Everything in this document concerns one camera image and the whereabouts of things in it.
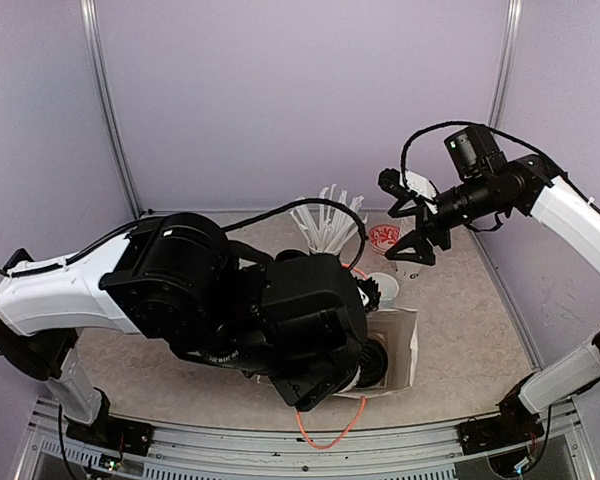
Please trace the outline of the black coffee cup lid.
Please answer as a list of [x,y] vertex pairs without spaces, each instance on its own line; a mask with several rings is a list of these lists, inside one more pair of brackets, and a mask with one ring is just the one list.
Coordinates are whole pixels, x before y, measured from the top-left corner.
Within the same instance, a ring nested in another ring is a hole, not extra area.
[[383,380],[388,370],[389,359],[385,348],[379,341],[368,339],[365,342],[359,366],[358,388],[374,387]]

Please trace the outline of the white paper takeout bag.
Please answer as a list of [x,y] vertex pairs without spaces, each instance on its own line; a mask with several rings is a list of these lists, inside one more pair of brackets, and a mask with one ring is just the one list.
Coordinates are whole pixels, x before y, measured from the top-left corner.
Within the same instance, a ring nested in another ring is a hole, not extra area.
[[366,274],[357,268],[353,272],[365,294],[365,305],[374,309],[368,315],[368,338],[358,372],[335,396],[357,400],[359,406],[344,430],[327,444],[316,442],[305,428],[302,414],[296,414],[300,439],[318,451],[338,445],[357,426],[371,399],[405,392],[415,380],[419,353],[418,311],[394,304],[399,286],[393,277],[381,272]]

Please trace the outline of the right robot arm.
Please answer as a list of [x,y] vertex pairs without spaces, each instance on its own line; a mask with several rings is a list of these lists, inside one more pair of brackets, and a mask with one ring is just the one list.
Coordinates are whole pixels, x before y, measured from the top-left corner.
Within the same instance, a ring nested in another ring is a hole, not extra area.
[[387,257],[433,265],[454,228],[519,212],[534,226],[516,229],[497,251],[519,304],[559,316],[569,297],[580,318],[600,312],[600,208],[592,197],[600,187],[600,133],[530,119],[512,138],[526,155],[509,160],[496,143],[500,129],[462,120],[447,128],[458,185],[439,191],[406,165],[380,174],[380,187],[395,198],[390,215],[415,221]]

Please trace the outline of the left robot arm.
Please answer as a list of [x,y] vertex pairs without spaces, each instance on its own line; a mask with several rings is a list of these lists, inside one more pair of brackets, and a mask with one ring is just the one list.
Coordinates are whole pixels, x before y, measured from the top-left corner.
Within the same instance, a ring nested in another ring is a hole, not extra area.
[[0,353],[44,382],[95,442],[120,434],[82,369],[88,328],[164,341],[179,359],[265,376],[299,412],[361,375],[379,288],[332,253],[269,255],[183,212],[125,224],[83,250],[0,268]]

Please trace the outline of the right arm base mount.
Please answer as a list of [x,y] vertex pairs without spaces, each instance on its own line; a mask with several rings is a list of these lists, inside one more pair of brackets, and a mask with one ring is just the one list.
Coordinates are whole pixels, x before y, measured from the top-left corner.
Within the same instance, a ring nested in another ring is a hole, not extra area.
[[464,455],[482,453],[541,438],[545,430],[538,413],[531,413],[518,398],[516,385],[497,404],[491,417],[467,420],[456,427]]

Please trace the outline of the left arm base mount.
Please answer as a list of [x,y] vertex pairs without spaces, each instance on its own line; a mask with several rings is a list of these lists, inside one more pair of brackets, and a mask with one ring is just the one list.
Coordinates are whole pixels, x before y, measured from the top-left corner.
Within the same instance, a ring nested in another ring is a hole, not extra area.
[[85,444],[146,457],[152,444],[155,427],[146,422],[129,420],[110,414],[111,402],[99,389],[100,405],[97,416],[90,425],[68,419],[67,436]]

